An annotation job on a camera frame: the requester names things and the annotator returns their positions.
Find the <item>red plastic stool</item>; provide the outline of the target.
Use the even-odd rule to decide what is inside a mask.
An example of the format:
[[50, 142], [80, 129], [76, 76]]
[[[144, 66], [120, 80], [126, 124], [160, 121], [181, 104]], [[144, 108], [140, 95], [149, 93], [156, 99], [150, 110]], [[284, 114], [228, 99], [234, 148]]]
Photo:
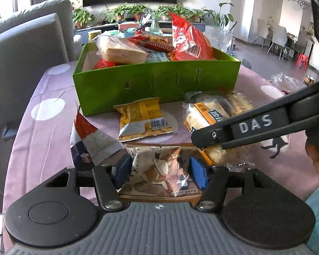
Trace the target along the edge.
[[296, 68], [299, 70], [306, 71], [306, 68], [308, 66], [309, 57], [307, 57], [304, 54], [299, 54], [296, 62]]

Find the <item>red white blue snack bag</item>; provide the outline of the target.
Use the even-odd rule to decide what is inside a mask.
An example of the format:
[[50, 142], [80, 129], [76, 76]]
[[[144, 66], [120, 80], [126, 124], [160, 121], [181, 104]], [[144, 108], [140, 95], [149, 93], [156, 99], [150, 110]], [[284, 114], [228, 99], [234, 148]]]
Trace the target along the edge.
[[79, 171], [98, 165], [114, 166], [127, 155], [118, 140], [92, 125], [79, 111], [70, 135], [70, 150]]

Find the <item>white dining chair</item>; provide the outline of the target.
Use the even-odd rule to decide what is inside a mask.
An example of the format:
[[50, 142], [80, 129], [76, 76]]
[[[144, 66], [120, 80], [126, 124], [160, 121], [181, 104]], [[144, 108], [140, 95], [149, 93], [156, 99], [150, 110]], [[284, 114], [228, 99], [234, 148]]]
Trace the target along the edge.
[[287, 46], [288, 36], [285, 27], [277, 26], [273, 30], [273, 38], [270, 44], [267, 54], [273, 50], [273, 47], [277, 45], [280, 47], [279, 59], [288, 59], [290, 53], [290, 47]]

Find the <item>yellow canister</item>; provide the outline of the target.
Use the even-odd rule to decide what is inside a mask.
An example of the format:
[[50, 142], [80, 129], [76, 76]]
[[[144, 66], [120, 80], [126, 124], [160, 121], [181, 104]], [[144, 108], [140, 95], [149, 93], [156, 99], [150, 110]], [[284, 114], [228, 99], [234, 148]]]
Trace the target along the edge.
[[94, 39], [95, 39], [98, 35], [100, 35], [101, 33], [102, 33], [102, 32], [101, 32], [101, 30], [99, 30], [99, 29], [89, 31], [89, 32], [88, 32], [88, 41], [89, 41], [89, 42], [93, 42]]

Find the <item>glass vase with plant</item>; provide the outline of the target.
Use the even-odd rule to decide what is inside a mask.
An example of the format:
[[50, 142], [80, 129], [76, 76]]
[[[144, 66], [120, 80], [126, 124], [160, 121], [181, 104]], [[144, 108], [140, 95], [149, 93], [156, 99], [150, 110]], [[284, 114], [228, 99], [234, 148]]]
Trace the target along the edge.
[[155, 12], [149, 12], [151, 18], [151, 25], [150, 25], [150, 33], [159, 35], [161, 33], [160, 26], [159, 26], [159, 17]]

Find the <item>grey sofa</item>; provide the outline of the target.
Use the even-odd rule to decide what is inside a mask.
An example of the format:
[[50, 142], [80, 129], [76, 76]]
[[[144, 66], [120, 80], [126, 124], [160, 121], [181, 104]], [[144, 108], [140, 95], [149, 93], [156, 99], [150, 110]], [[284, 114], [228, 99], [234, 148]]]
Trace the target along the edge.
[[48, 0], [0, 19], [0, 124], [22, 118], [44, 72], [77, 59], [69, 0]]

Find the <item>green cardboard box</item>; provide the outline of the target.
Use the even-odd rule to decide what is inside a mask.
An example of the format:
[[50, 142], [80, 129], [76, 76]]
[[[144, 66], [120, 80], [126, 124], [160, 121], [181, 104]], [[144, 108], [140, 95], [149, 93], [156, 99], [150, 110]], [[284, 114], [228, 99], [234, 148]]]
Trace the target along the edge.
[[115, 105], [159, 97], [181, 101], [188, 92], [227, 94], [235, 88], [241, 62], [214, 49], [212, 61], [166, 61], [94, 69], [100, 57], [87, 43], [73, 73], [84, 116], [112, 112]]

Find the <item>yellow chip bag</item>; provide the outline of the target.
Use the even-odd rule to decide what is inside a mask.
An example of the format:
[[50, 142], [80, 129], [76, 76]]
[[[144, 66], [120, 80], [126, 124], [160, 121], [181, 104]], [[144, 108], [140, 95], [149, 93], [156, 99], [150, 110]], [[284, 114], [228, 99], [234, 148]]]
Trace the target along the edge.
[[173, 128], [161, 112], [159, 100], [159, 97], [152, 97], [113, 106], [120, 113], [120, 142], [173, 132]]

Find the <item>red checkered cookie bag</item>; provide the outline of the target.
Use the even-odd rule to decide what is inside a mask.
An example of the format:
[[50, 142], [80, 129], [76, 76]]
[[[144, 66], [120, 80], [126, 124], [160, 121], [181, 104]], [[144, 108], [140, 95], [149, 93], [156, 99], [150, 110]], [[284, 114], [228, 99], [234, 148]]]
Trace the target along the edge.
[[137, 32], [128, 38], [130, 42], [156, 52], [170, 53], [175, 50], [172, 38], [168, 36], [153, 35], [149, 33]]

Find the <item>large red snack bag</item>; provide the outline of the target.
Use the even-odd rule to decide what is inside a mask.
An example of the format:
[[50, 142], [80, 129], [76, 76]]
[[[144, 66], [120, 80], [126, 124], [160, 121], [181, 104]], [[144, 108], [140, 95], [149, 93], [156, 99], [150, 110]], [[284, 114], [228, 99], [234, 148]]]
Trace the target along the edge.
[[186, 19], [171, 13], [173, 61], [213, 60], [213, 48], [205, 35]]

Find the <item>rice cracker pack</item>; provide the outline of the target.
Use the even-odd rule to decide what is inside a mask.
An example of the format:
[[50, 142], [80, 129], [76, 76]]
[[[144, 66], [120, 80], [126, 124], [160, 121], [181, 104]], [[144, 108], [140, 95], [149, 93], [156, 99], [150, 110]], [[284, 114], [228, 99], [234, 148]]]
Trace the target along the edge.
[[223, 149], [230, 132], [222, 128], [222, 121], [253, 109], [253, 104], [242, 93], [231, 92], [215, 96], [205, 92], [188, 92], [183, 102], [184, 124], [192, 141], [209, 166], [225, 166], [231, 171], [253, 169], [253, 155], [249, 146]]

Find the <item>clear bread bag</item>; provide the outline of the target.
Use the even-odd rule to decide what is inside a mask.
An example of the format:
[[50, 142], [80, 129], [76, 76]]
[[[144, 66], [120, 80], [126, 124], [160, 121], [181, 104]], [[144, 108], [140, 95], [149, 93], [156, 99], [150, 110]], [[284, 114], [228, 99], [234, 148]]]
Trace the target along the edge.
[[126, 38], [98, 35], [97, 55], [107, 62], [123, 64], [145, 63], [148, 53]]

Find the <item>brown nut snack bag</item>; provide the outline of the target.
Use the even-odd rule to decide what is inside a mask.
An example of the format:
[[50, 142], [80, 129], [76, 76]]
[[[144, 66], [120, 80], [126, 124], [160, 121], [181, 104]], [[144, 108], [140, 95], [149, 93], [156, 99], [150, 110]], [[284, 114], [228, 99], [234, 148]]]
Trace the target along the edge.
[[119, 194], [175, 198], [202, 193], [188, 170], [195, 149], [138, 146], [128, 147], [127, 152], [132, 158], [131, 174]]

